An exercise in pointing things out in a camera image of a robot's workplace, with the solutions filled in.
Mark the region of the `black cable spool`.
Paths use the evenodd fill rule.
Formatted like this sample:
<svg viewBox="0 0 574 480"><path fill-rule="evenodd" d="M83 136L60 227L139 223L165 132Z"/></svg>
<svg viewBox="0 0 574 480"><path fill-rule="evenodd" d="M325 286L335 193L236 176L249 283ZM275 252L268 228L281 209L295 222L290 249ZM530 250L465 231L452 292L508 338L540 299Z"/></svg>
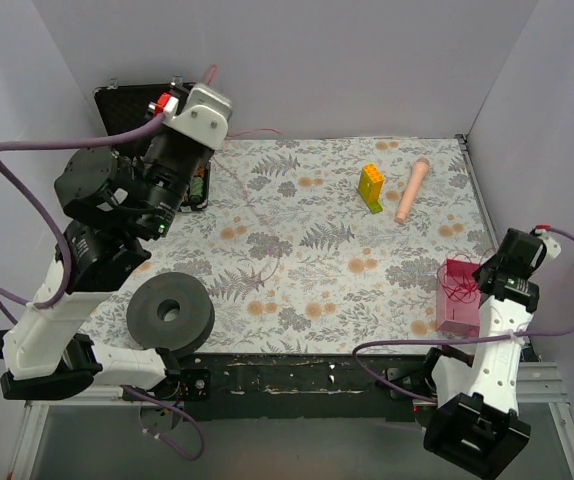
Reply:
<svg viewBox="0 0 574 480"><path fill-rule="evenodd" d="M181 358L207 341L215 324L215 310L197 278L168 272L150 278L136 290L126 321L138 345L166 348Z"/></svg>

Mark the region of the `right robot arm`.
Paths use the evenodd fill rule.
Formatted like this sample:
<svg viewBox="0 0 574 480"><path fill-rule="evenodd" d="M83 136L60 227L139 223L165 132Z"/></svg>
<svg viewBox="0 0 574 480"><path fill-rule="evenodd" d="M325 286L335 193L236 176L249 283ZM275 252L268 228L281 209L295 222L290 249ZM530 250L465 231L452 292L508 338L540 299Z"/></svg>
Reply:
<svg viewBox="0 0 574 480"><path fill-rule="evenodd" d="M560 252L543 225L529 233L508 230L496 253L472 274L480 293L472 359L441 347L436 362L419 373L421 389L437 398L425 449L480 479L497 478L530 439L516 395L523 334L540 298L530 278Z"/></svg>

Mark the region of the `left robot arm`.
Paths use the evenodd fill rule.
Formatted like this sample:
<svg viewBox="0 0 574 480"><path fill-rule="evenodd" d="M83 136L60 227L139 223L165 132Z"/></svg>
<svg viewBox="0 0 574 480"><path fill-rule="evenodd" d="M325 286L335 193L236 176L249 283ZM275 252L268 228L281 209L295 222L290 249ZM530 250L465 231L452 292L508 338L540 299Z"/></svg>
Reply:
<svg viewBox="0 0 574 480"><path fill-rule="evenodd" d="M107 137L0 142L7 151L68 150L54 188L66 228L44 282L8 330L0 330L0 379L8 400L64 400L94 385L161 402L181 388L182 356L208 339L213 303L183 273L154 277L128 306L141 349L118 348L81 332L93 311L149 260L144 243L167 235L197 172L228 135L232 101L204 82L172 83L148 107L147 122Z"/></svg>

